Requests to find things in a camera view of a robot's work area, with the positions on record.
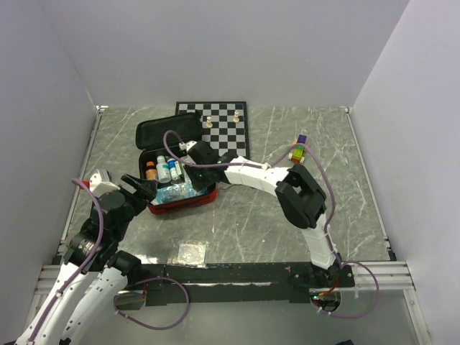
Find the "brown bottle orange cap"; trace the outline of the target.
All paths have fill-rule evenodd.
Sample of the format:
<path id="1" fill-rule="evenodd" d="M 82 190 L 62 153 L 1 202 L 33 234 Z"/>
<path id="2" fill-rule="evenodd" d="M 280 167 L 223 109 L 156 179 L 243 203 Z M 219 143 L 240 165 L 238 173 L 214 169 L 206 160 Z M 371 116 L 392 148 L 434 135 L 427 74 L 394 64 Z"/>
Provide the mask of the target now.
<path id="1" fill-rule="evenodd" d="M 153 161 L 149 161 L 146 163 L 145 177 L 147 180 L 157 180 L 157 170 L 155 167 L 155 163 Z"/>

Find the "blue wipes packet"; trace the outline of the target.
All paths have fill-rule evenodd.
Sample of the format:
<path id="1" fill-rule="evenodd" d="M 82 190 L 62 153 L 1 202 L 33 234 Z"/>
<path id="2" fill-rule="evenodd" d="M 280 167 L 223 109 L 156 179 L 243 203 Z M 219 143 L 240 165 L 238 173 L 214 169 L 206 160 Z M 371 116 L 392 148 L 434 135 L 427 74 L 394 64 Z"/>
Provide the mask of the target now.
<path id="1" fill-rule="evenodd" d="M 199 192 L 193 188 L 191 183 L 179 183 L 158 189 L 153 203 L 155 205 L 163 205 L 193 198 L 198 195 Z"/>

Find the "white medicine bottle green label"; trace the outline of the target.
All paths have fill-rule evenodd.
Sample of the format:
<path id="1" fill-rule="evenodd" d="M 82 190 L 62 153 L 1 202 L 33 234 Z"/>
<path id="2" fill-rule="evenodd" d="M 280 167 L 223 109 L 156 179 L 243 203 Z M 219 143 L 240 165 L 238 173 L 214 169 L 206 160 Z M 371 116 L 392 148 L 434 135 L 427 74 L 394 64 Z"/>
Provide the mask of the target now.
<path id="1" fill-rule="evenodd" d="M 157 157 L 157 176 L 159 183 L 166 184 L 171 181 L 169 165 L 163 155 Z"/>

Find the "small dropper bottle blue label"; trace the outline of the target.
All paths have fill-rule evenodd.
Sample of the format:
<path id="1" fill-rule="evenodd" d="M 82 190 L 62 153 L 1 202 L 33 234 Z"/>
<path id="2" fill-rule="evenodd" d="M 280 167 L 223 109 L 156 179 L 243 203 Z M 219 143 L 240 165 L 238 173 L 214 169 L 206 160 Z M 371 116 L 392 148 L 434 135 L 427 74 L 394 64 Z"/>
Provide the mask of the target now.
<path id="1" fill-rule="evenodd" d="M 178 172 L 177 161 L 174 158 L 167 159 L 167 165 L 170 171 L 170 177 L 172 181 L 180 180 L 180 174 Z"/>

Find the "red black medicine case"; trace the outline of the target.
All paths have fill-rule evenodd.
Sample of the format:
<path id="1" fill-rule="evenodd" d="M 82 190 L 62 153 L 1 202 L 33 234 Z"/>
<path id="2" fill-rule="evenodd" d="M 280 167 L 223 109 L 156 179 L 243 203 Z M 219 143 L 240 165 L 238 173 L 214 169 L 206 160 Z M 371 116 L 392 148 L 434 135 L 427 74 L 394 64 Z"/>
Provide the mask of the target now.
<path id="1" fill-rule="evenodd" d="M 148 168 L 150 162 L 155 163 L 155 167 L 158 168 L 160 165 L 157 163 L 157 158 L 169 155 L 163 144 L 164 134 L 168 130 L 178 133 L 184 142 L 190 140 L 200 141 L 204 135 L 201 115 L 194 111 L 186 111 L 182 114 L 139 123 L 136 128 L 135 143 L 137 148 L 141 150 L 139 156 L 139 176 L 141 179 L 145 179 L 150 173 Z M 206 205 L 215 200 L 216 194 L 216 184 L 214 183 L 199 191 L 196 196 L 188 198 L 183 196 L 169 203 L 154 201 L 149 206 L 149 211 L 159 216 Z"/>

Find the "small green box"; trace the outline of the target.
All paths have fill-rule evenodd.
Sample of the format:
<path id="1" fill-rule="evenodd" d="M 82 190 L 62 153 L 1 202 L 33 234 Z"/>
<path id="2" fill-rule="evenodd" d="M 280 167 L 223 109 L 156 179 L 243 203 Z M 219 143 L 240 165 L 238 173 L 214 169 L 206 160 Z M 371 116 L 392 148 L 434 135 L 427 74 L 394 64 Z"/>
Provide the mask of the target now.
<path id="1" fill-rule="evenodd" d="M 185 171 L 185 168 L 184 168 L 184 164 L 181 163 L 181 162 L 178 162 L 178 166 L 179 166 L 179 168 L 180 168 L 180 174 L 181 174 L 181 176 L 185 179 L 186 171 Z"/>

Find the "black handled scissors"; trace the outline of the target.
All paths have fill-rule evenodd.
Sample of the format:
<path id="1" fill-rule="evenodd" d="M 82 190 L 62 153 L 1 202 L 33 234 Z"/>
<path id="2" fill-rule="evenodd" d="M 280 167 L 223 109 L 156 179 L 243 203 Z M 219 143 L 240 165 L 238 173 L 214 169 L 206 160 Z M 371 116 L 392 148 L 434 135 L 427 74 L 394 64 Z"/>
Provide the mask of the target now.
<path id="1" fill-rule="evenodd" d="M 230 188 L 234 187 L 234 185 L 229 185 L 229 184 L 222 184 L 219 186 L 219 190 L 228 190 Z"/>

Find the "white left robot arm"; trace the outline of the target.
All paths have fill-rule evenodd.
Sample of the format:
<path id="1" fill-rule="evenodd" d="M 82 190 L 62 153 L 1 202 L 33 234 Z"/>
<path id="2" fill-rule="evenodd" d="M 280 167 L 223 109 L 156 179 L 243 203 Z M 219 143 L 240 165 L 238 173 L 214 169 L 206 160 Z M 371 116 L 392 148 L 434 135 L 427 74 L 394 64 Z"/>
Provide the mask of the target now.
<path id="1" fill-rule="evenodd" d="M 71 239 L 44 304 L 15 344 L 77 344 L 103 305 L 142 280 L 142 263 L 120 251 L 128 225 L 155 199 L 157 184 L 125 174 L 134 192 L 97 175 L 72 180 L 92 200 L 91 214 Z"/>

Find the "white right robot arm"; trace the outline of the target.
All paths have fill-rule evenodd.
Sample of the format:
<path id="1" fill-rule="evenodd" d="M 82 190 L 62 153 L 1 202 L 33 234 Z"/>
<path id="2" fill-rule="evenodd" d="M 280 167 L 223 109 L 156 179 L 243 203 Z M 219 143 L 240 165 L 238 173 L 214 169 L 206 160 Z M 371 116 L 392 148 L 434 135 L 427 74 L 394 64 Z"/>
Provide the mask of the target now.
<path id="1" fill-rule="evenodd" d="M 285 218 L 302 230 L 315 281 L 326 287 L 338 279 L 338 252 L 328 233 L 333 211 L 326 213 L 326 194 L 303 165 L 272 167 L 233 152 L 220 156 L 204 141 L 180 143 L 179 148 L 186 153 L 185 167 L 194 188 L 222 182 L 275 196 Z"/>

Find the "cream chess pawn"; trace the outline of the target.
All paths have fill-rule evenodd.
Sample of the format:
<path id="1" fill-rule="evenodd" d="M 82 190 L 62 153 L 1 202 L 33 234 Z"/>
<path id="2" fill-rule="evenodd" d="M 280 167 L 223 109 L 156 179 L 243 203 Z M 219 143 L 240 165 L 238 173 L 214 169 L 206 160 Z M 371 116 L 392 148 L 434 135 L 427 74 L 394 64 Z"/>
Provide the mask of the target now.
<path id="1" fill-rule="evenodd" d="M 213 127 L 213 123 L 212 123 L 212 118 L 211 116 L 207 116 L 206 117 L 206 126 L 210 129 Z"/>

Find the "black white chessboard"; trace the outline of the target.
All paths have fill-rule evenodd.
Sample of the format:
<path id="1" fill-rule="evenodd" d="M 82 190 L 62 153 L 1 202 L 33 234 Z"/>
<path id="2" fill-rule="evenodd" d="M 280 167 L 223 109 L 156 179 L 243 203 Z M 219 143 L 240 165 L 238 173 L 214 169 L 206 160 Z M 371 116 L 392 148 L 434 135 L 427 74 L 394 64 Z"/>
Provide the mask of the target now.
<path id="1" fill-rule="evenodd" d="M 233 121 L 234 111 L 239 111 L 239 122 Z M 202 140 L 216 150 L 220 156 L 233 152 L 250 158 L 249 122 L 246 101 L 178 101 L 176 114 L 195 112 L 201 117 Z M 206 126 L 206 117 L 211 116 L 213 127 Z"/>

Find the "clear flat plastic pouch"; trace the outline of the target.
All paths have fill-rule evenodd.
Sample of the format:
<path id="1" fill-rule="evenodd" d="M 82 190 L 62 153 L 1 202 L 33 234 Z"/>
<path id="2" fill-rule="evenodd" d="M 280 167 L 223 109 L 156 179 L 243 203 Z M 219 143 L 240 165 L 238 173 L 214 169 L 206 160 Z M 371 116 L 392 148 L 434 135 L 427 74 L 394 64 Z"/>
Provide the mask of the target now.
<path id="1" fill-rule="evenodd" d="M 172 245 L 167 263 L 169 265 L 204 267 L 207 248 L 207 241 L 176 241 Z"/>

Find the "colourful toy block car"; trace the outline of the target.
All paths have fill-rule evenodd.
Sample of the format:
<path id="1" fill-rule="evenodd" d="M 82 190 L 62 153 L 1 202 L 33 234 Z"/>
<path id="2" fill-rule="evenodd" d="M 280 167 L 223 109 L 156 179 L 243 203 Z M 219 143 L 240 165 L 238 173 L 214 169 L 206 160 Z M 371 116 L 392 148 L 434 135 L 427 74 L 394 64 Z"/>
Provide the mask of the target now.
<path id="1" fill-rule="evenodd" d="M 299 134 L 298 138 L 293 142 L 295 146 L 288 154 L 288 159 L 295 164 L 301 164 L 305 159 L 304 154 L 306 152 L 305 145 L 307 143 L 307 139 L 308 137 L 306 135 Z"/>

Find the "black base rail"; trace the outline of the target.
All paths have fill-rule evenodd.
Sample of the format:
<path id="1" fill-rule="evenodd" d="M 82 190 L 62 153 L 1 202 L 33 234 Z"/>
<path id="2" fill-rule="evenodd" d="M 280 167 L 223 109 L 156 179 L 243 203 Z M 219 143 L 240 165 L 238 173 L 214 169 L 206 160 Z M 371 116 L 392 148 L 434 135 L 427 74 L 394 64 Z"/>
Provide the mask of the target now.
<path id="1" fill-rule="evenodd" d="M 227 263 L 190 267 L 117 263 L 129 292 L 142 291 L 148 306 L 173 303 L 288 301 L 308 303 L 315 288 L 331 288 L 339 267 L 323 270 L 310 262 Z"/>

